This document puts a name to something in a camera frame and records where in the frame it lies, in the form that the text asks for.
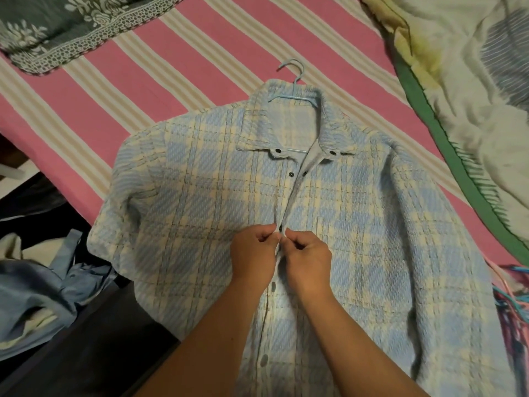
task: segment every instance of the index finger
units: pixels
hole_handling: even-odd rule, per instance
[[[294,231],[291,229],[285,230],[285,235],[288,239],[297,242],[298,244],[302,246],[307,246],[312,243],[320,241],[318,236],[314,234],[312,231]]]
[[[276,230],[276,224],[255,224],[249,226],[247,230],[259,240],[268,238],[268,236]]]

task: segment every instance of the pink stripe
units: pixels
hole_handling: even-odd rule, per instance
[[[289,70],[276,72],[280,61],[225,20],[204,0],[186,0],[178,5],[178,11],[263,82],[270,78],[292,82],[296,77]]]
[[[386,54],[386,46],[380,36],[355,19],[334,0],[298,0],[324,20],[345,40],[353,44],[366,57],[395,75],[395,69]]]
[[[474,242],[482,253],[499,266],[519,265],[518,261],[499,243],[487,230],[475,211],[453,194],[441,187],[456,213],[461,218],[466,229],[472,235]]]
[[[215,105],[222,106],[248,98],[248,95],[215,65],[177,36],[161,20],[156,19],[141,26],[135,30],[135,33]]]
[[[109,166],[129,133],[63,69],[35,77],[15,70],[84,142]]]
[[[92,224],[101,208],[101,198],[76,171],[33,132],[28,123],[2,95],[0,95],[0,111],[2,134],[30,158],[81,216]]]
[[[155,122],[187,113],[187,108],[125,54],[115,41],[106,42],[85,57]]]
[[[380,85],[350,66],[312,32],[268,0],[233,0],[248,14],[292,45],[329,79],[353,95],[363,105],[378,112],[387,121],[400,128],[441,158],[426,126],[408,106]]]

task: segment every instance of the finger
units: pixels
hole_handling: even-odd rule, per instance
[[[288,256],[298,250],[294,242],[289,240],[287,237],[281,237],[281,249],[283,250],[285,256]]]
[[[307,246],[320,240],[312,231],[293,231],[287,228],[285,235],[302,246]]]
[[[279,240],[281,240],[281,233],[273,232],[268,236],[268,238],[265,241],[265,244],[275,249],[277,244],[279,244]]]
[[[265,240],[268,236],[276,230],[276,224],[256,224],[247,228],[248,232],[254,235],[259,240]]]

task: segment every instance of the clothes hanger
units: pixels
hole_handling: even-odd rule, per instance
[[[316,102],[313,100],[313,99],[308,99],[306,97],[297,97],[297,96],[294,96],[294,93],[296,92],[296,84],[297,84],[297,81],[301,79],[301,77],[303,76],[303,74],[305,73],[305,66],[303,65],[303,63],[298,60],[298,59],[295,59],[295,58],[291,58],[289,60],[286,60],[284,61],[279,67],[277,67],[277,71],[279,71],[281,68],[283,68],[284,66],[287,66],[288,64],[293,64],[293,62],[297,62],[300,66],[301,66],[301,72],[299,73],[299,75],[296,77],[296,79],[294,79],[294,86],[292,86],[292,95],[273,95],[272,98],[270,100],[268,100],[268,103],[271,102],[272,100],[278,98],[278,97],[282,97],[283,99],[293,99],[293,100],[303,100],[303,101],[308,101],[310,104],[312,104],[312,106],[314,108],[318,108],[318,105],[316,104]],[[298,150],[298,149],[287,149],[289,152],[298,152],[298,153],[305,153],[307,154],[308,152],[306,150]]]

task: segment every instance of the shirt collar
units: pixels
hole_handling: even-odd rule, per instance
[[[237,142],[239,150],[269,149],[274,157],[286,157],[287,150],[281,145],[274,134],[268,119],[268,100],[277,94],[291,95],[293,84],[278,79],[270,79],[250,96],[244,107],[242,128]],[[319,88],[310,85],[297,85],[295,96],[312,98],[320,104],[321,125],[318,142],[325,153],[325,157],[334,160],[340,153],[351,153],[356,146],[351,136],[351,124],[343,113]],[[305,104],[305,101],[291,99],[275,99],[272,103],[289,103],[292,106]]]

